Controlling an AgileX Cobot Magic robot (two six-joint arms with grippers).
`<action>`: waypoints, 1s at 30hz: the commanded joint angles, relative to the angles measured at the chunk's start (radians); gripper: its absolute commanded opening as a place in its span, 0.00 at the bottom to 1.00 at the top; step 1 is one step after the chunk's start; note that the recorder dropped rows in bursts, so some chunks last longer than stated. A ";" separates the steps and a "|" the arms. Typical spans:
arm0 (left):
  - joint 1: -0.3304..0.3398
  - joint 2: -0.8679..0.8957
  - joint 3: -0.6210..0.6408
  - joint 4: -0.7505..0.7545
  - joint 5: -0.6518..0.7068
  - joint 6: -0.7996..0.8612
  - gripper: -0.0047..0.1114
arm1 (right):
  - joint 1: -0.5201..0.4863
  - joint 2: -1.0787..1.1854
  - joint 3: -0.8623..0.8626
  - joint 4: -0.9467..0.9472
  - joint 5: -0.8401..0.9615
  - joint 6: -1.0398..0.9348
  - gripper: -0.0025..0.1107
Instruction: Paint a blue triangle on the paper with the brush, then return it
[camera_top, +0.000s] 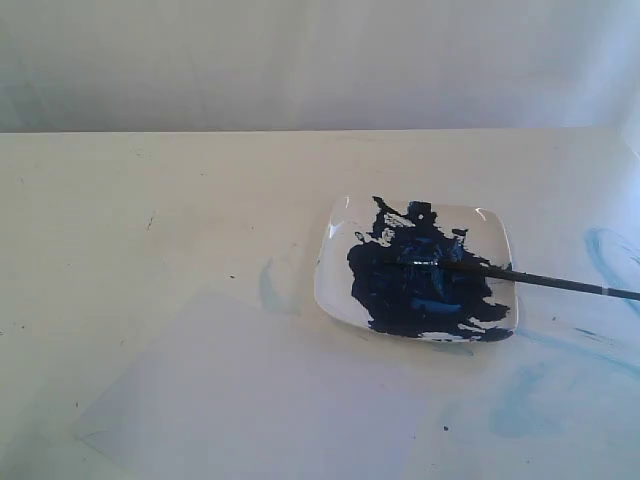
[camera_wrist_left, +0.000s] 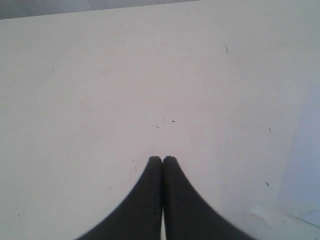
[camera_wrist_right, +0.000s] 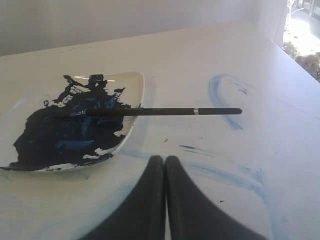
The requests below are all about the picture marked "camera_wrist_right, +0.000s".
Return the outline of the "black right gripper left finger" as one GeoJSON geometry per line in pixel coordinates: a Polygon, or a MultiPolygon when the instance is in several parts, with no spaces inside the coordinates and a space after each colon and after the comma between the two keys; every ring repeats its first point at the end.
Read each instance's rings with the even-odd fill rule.
{"type": "Polygon", "coordinates": [[[83,240],[163,240],[166,228],[165,165],[154,155],[119,207],[83,240]]]}

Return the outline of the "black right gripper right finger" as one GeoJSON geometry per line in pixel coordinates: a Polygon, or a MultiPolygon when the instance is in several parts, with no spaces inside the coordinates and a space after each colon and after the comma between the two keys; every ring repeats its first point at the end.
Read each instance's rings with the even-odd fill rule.
{"type": "Polygon", "coordinates": [[[165,160],[165,190],[173,240],[265,240],[211,202],[176,156],[165,160]]]}

